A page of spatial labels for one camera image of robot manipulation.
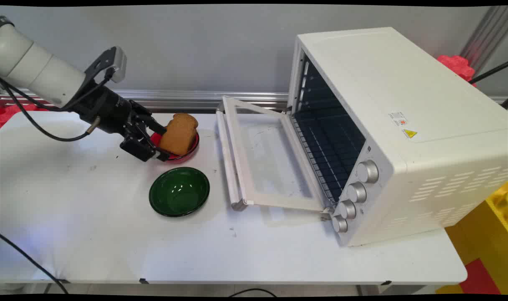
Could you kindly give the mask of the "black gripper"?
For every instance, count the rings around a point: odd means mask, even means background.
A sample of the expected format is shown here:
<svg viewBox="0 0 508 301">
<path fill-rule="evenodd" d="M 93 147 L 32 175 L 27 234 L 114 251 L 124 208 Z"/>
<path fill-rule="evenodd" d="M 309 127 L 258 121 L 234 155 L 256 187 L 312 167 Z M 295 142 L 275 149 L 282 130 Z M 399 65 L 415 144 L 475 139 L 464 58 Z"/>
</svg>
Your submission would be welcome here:
<svg viewBox="0 0 508 301">
<path fill-rule="evenodd" d="M 91 91 L 92 88 L 97 88 L 72 107 L 72 112 L 77 113 L 80 119 L 89 123 L 99 117 L 98 128 L 107 133 L 123 135 L 124 139 L 119 147 L 143 162 L 150 159 L 169 160 L 171 154 L 157 147 L 147 132 L 147 127 L 159 135 L 164 135 L 167 130 L 153 118 L 152 112 L 136 101 L 120 97 L 108 87 L 98 87 L 98 85 L 95 81 L 90 81 L 75 95 L 76 98 L 79 98 Z M 146 126 L 131 125 L 134 123 L 133 116 L 135 116 L 135 120 Z"/>
</svg>

